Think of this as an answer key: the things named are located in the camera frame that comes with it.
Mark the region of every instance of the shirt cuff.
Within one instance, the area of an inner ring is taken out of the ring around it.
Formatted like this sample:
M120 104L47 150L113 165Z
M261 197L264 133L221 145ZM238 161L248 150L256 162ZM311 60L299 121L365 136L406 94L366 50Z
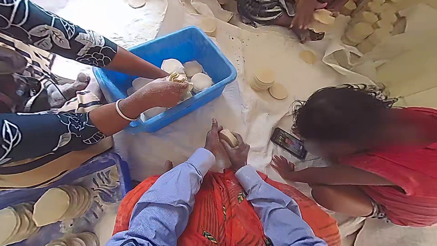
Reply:
M188 158L187 162L193 164L202 174L202 177L215 163L215 156L205 148L198 148L194 154Z
M248 192L248 190L258 182L263 181L260 175L258 175L256 172L255 168L253 168L251 165L246 165L238 169L238 171L235 173L235 177L238 179L246 192Z

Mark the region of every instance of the child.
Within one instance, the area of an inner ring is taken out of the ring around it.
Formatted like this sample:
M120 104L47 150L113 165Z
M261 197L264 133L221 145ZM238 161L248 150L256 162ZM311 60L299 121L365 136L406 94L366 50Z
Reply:
M304 182L325 208L397 225L437 223L437 110L392 108L396 99L368 85L322 88L294 108L294 129L333 165L294 172L284 157L272 164Z

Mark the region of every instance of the hand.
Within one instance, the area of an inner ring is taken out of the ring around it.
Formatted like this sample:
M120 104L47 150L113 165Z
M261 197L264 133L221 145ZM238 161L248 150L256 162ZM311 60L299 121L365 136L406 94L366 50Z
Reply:
M187 93L187 83L166 81L163 78L149 82L131 96L144 97L153 107L174 107Z
M295 165L289 162L284 156L278 157L274 155L272 157L274 164L270 164L281 175L282 178L292 180L291 176L295 171Z
M231 160L232 164L232 169L234 169L234 171L238 171L238 169L247 165L247 156L249 155L250 145L246 144L243 141L243 138L240 134L235 132L232 132L232 134L238 140L237 147L231 148L231 146L223 139L221 139L220 142L225 147L226 152L228 152L229 159Z
M314 10L323 9L328 3L319 3L317 0L298 0L296 15L291 22L290 28L297 26L299 29L308 29L308 25L314 21Z
M220 147L222 147L219 140L219 131L221 130L223 127L219 126L216 119L212 119L211 130L206 134L205 149L209 150L216 158L219 156Z

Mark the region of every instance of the floral print dress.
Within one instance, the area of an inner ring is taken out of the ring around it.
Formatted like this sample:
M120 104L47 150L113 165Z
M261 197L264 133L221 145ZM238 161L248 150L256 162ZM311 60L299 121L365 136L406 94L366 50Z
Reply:
M31 45L95 67L108 65L117 52L117 45L100 34L29 0L0 0L0 33L13 38L6 45L17 51L17 46ZM35 70L43 68L31 59L40 57L38 52L21 53ZM100 104L89 91L78 91L56 111L0 113L0 190L47 186L110 148L111 139L105 139L88 115Z

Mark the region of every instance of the blue plastic basin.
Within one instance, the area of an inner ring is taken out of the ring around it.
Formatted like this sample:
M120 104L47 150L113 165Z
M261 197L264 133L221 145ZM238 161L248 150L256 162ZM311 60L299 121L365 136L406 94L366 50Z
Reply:
M169 58L178 59L182 63L196 60L214 82L210 88L145 122L141 120L132 122L125 129L131 133L158 131L219 97L225 86L237 77L237 71L231 62L202 30L194 26L129 50L157 67L161 67L162 61ZM126 98L126 90L132 86L132 80L137 78L104 68L94 68L93 72L109 102Z

